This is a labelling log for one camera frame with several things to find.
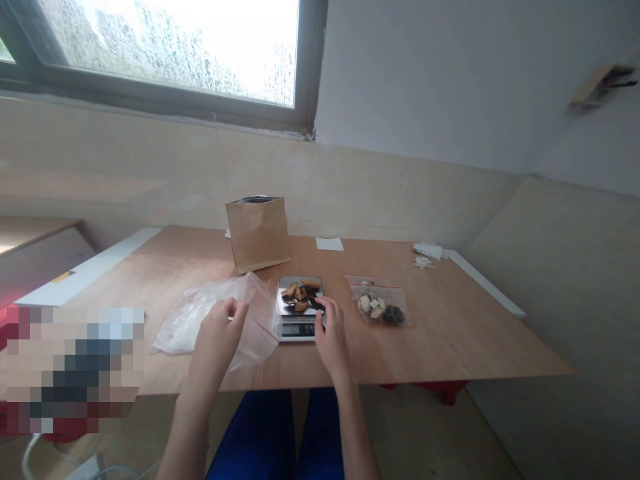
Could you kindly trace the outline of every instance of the window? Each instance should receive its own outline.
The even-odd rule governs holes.
[[[312,134],[326,14],[327,0],[0,0],[0,88]]]

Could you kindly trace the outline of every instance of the white wall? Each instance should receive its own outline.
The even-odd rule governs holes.
[[[225,202],[277,195],[292,235],[473,240],[522,183],[313,142],[0,98],[0,215],[84,219],[100,247],[147,226],[224,229]]]
[[[528,179],[464,256],[576,375],[468,390],[526,480],[640,471],[640,199]]]
[[[631,64],[640,64],[640,55]],[[640,85],[620,89],[605,107],[585,112],[534,170],[553,179],[640,197]]]
[[[530,172],[637,0],[330,0],[317,140]]]

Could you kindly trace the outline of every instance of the pixelated area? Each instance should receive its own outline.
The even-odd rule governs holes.
[[[143,350],[142,308],[9,308],[7,434],[121,431]]]

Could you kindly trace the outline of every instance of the blue pants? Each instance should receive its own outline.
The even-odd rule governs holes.
[[[211,462],[207,480],[344,479],[335,390],[312,389],[295,464],[290,390],[250,391]]]

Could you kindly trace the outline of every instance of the kraft paper bag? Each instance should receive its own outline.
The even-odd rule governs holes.
[[[291,260],[284,198],[256,196],[227,203],[227,220],[238,273]]]

